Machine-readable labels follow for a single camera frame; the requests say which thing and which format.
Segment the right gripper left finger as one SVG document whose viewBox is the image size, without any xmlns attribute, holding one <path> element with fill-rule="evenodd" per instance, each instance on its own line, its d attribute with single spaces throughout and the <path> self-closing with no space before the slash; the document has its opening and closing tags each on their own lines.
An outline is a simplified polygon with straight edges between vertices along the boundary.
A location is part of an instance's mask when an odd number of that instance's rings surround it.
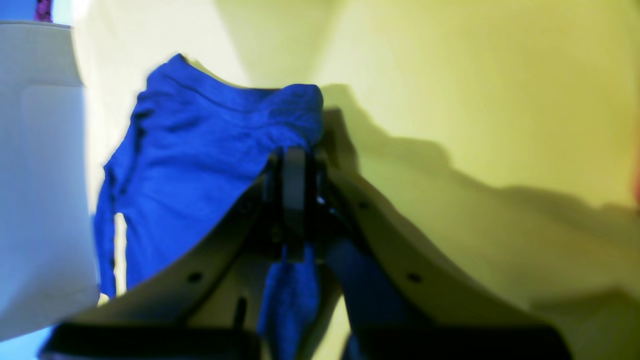
<svg viewBox="0 0 640 360">
<path fill-rule="evenodd" d="M 188 253 L 126 294 L 62 321 L 42 360 L 283 360 L 267 320 L 273 264 L 302 262 L 308 159 L 278 149 Z"/>
</svg>

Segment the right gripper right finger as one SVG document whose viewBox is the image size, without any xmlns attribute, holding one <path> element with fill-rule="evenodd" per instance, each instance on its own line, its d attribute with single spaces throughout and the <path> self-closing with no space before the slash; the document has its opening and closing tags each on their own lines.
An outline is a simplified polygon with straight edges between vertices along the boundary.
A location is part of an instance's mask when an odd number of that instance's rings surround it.
<svg viewBox="0 0 640 360">
<path fill-rule="evenodd" d="M 317 259 L 345 300 L 343 360 L 571 360 L 549 323 L 423 255 L 394 218 L 322 150 L 308 156 Z"/>
</svg>

